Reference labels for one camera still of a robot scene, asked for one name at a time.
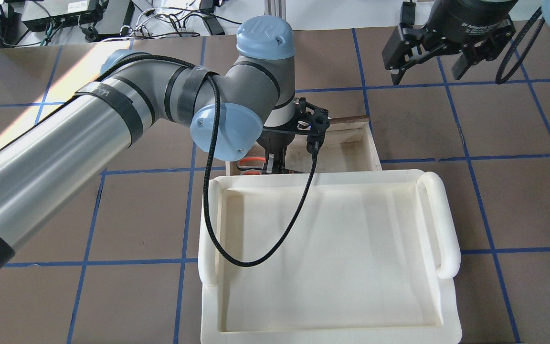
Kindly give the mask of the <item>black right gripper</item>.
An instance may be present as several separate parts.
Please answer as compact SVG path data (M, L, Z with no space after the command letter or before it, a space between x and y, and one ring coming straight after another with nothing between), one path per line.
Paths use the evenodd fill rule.
M436 0L427 22L415 26L417 3L404 0L400 22L382 50L384 67L399 85L406 70L437 56L458 55L452 67L459 81L474 65L493 61L515 33L510 17L515 0Z

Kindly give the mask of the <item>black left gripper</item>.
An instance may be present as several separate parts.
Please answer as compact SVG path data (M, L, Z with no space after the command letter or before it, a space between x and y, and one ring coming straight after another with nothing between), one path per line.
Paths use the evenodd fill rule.
M257 143L264 149L266 163L265 174L286 174L286 150L295 139L293 133L279 133L275 131L263 131L257 139Z

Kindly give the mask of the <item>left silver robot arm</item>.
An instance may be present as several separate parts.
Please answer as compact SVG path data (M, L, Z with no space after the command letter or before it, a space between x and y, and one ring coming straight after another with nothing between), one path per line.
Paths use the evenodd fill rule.
M198 148L242 159L271 113L295 95L293 30L251 18L225 75L174 57L115 52L102 74L0 149L0 269L91 178L159 119L188 127Z

